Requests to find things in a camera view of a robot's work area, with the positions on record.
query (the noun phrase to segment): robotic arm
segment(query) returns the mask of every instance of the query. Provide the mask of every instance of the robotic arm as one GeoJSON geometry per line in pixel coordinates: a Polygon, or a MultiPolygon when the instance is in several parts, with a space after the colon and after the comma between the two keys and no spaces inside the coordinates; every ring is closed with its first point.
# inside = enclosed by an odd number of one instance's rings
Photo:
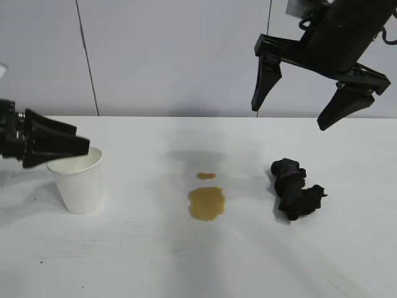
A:
{"type": "Polygon", "coordinates": [[[266,95],[282,77],[280,64],[286,62],[335,79],[337,91],[318,117],[326,130],[347,115],[370,107],[372,94],[381,95],[390,85],[388,78],[357,63],[363,52],[382,32],[388,19],[397,17],[397,0],[295,0],[300,2],[302,38],[289,40],[261,34],[255,54],[259,57],[252,110],[258,111],[266,95]]]}
{"type": "MultiPolygon", "coordinates": [[[[7,67],[0,64],[0,78],[7,67]]],[[[32,168],[57,158],[88,154],[89,140],[76,136],[75,126],[15,111],[15,103],[0,99],[0,157],[17,158],[32,168]]]]}

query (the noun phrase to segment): small spill droplet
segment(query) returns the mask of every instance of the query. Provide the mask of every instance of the small spill droplet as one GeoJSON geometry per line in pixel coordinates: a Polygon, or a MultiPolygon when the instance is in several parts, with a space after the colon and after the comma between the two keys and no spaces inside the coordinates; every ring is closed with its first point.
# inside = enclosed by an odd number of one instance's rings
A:
{"type": "Polygon", "coordinates": [[[216,177],[214,173],[199,173],[196,175],[201,180],[206,180],[206,179],[213,179],[216,177]]]}

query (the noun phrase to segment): cup rim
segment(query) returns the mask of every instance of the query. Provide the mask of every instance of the cup rim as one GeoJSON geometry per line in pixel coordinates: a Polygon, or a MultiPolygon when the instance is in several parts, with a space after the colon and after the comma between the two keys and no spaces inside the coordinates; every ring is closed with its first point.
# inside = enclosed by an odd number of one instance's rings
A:
{"type": "MultiPolygon", "coordinates": [[[[90,166],[87,167],[87,168],[81,169],[81,170],[79,170],[79,171],[74,171],[74,172],[71,172],[71,173],[64,173],[64,172],[62,172],[62,171],[56,171],[56,170],[52,169],[52,168],[51,168],[51,164],[52,164],[52,163],[56,163],[58,160],[51,160],[51,161],[49,161],[49,162],[47,163],[47,169],[49,169],[49,170],[50,170],[51,172],[53,172],[53,173],[59,173],[59,174],[63,174],[63,175],[73,175],[73,174],[79,174],[79,173],[83,173],[83,172],[85,172],[85,171],[88,171],[89,169],[92,169],[93,167],[97,166],[97,165],[102,161],[102,159],[103,159],[103,157],[104,157],[104,154],[103,154],[102,150],[100,150],[100,149],[98,149],[98,148],[96,148],[96,147],[90,146],[90,147],[89,147],[89,150],[94,150],[94,151],[99,152],[99,153],[100,153],[100,157],[99,157],[99,159],[98,159],[94,164],[90,165],[90,166]]],[[[68,158],[77,158],[77,157],[80,157],[80,156],[67,157],[67,158],[60,158],[59,160],[68,159],[68,158]]]]}

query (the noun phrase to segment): liquid spill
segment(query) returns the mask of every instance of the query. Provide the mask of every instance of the liquid spill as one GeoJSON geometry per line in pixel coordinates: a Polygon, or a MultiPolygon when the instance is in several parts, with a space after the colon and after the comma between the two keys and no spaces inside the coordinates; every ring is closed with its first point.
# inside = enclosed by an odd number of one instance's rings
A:
{"type": "Polygon", "coordinates": [[[189,192],[189,213],[194,219],[215,220],[225,211],[226,198],[222,188],[201,187],[189,192]]]}
{"type": "Polygon", "coordinates": [[[214,173],[199,173],[196,175],[201,180],[206,180],[206,179],[213,179],[216,177],[214,173]]]}

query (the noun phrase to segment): cable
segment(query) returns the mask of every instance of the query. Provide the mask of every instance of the cable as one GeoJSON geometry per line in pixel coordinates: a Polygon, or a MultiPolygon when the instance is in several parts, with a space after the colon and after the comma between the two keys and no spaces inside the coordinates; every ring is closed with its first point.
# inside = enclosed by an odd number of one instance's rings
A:
{"type": "Polygon", "coordinates": [[[87,46],[86,46],[86,39],[84,38],[83,24],[81,23],[80,9],[79,9],[79,4],[78,4],[77,1],[78,0],[76,0],[76,9],[77,9],[77,15],[79,17],[81,39],[83,40],[83,48],[84,48],[84,52],[86,54],[86,61],[87,61],[87,66],[88,66],[89,78],[91,80],[91,88],[92,88],[92,95],[94,97],[95,108],[96,108],[96,111],[97,111],[97,116],[99,116],[97,95],[95,93],[94,80],[92,78],[91,66],[90,66],[89,59],[88,59],[88,51],[87,51],[87,46]]]}
{"type": "Polygon", "coordinates": [[[307,18],[307,19],[302,19],[299,22],[299,28],[301,28],[303,31],[306,31],[309,29],[310,25],[305,25],[305,23],[310,22],[311,18],[307,18]]]}
{"type": "Polygon", "coordinates": [[[382,28],[382,39],[387,45],[397,45],[397,39],[396,40],[387,40],[387,31],[386,28],[382,28]]]}

